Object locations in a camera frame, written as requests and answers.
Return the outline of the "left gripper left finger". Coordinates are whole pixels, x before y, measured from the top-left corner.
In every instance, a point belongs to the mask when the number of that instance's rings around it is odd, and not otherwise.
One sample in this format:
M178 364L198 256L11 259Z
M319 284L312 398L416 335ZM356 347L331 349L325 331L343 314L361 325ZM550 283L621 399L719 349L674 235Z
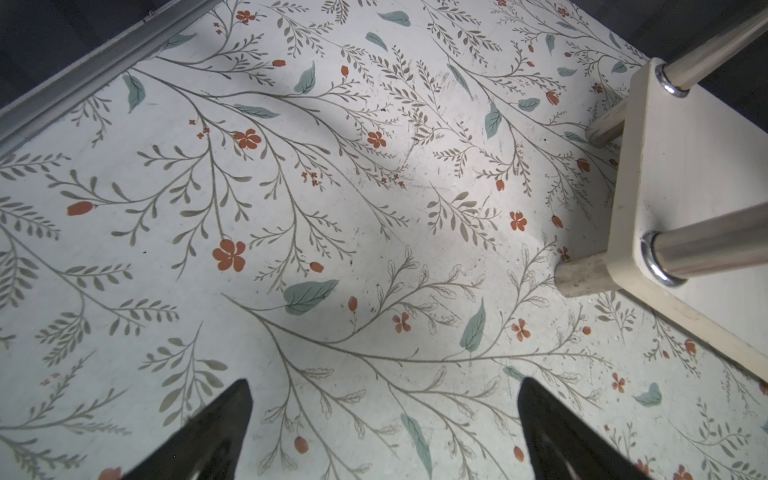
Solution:
M248 381L239 379L123 477L233 479L252 411Z

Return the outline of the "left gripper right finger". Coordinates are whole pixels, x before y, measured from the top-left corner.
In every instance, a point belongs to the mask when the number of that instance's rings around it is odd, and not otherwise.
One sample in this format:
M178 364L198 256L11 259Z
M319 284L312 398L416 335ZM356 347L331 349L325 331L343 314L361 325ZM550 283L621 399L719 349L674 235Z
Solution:
M522 380L517 407L535 479L648 477L534 378Z

